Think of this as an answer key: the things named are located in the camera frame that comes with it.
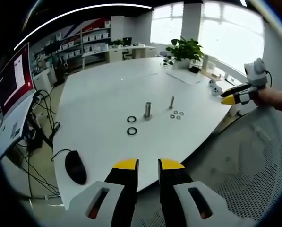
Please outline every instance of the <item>washer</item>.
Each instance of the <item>washer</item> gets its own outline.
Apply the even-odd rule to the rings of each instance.
[[[134,135],[136,135],[136,133],[137,133],[137,129],[135,127],[130,127],[130,128],[127,129],[127,134],[129,136],[134,136]]]
[[[129,122],[129,123],[133,123],[133,122],[136,122],[136,121],[137,121],[137,119],[136,119],[135,116],[129,116],[129,117],[127,118],[127,122]]]

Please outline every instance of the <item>human hand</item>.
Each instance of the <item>human hand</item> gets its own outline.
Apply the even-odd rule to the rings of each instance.
[[[276,100],[277,91],[270,87],[258,90],[258,98],[254,99],[256,105],[273,105]]]

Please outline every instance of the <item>green plant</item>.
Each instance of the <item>green plant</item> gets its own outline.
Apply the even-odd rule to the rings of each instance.
[[[172,39],[171,43],[173,47],[167,47],[166,50],[171,53],[177,61],[182,61],[182,59],[190,60],[200,60],[203,58],[203,48],[198,41],[194,39],[185,40],[183,37],[181,39]]]
[[[115,40],[115,41],[109,42],[108,45],[110,45],[110,46],[113,46],[113,45],[120,46],[120,45],[123,45],[123,44],[124,44],[123,40],[117,39],[117,40]]]

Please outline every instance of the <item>white table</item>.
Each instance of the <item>white table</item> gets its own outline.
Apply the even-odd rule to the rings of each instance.
[[[158,180],[158,159],[179,162],[190,156],[225,117],[230,106],[211,94],[209,79],[190,73],[199,83],[187,84],[169,76],[163,58],[142,58],[109,63],[71,75],[64,86],[54,137],[54,154],[77,150],[87,171],[87,182],[78,185],[65,170],[67,151],[54,159],[59,192],[66,209],[73,197],[95,181],[104,181],[118,161],[139,159],[140,191]],[[223,89],[232,85],[222,81]],[[174,108],[169,110],[171,97]],[[143,119],[145,103],[152,102],[152,119]],[[173,111],[184,112],[181,120]],[[134,115],[135,123],[127,117]],[[136,127],[135,136],[127,135]]]
[[[99,53],[108,53],[109,51],[116,51],[116,50],[146,50],[146,49],[155,49],[153,46],[123,46],[120,48],[112,48],[104,51],[90,51],[86,52],[82,55],[82,70],[85,69],[85,58],[91,55],[99,54]],[[144,57],[144,54],[137,54],[137,58]]]
[[[15,144],[21,137],[23,126],[26,122],[28,111],[30,110],[33,101],[34,91],[28,95],[16,108],[3,120],[0,127],[0,158],[4,156],[5,152],[10,146]],[[13,127],[16,125],[14,131],[19,130],[18,134],[12,137]]]

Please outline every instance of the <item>black rubber o-ring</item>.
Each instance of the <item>black rubber o-ring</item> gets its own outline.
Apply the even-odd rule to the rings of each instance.
[[[135,130],[135,133],[130,133],[130,130],[131,130],[131,129],[134,129],[134,130]],[[128,134],[129,136],[136,135],[136,133],[137,133],[137,129],[136,129],[135,127],[130,127],[129,129],[127,129],[127,134]]]
[[[129,117],[127,118],[127,121],[128,121],[129,123],[133,123],[133,122],[137,121],[137,119],[136,119],[135,116],[129,116]]]

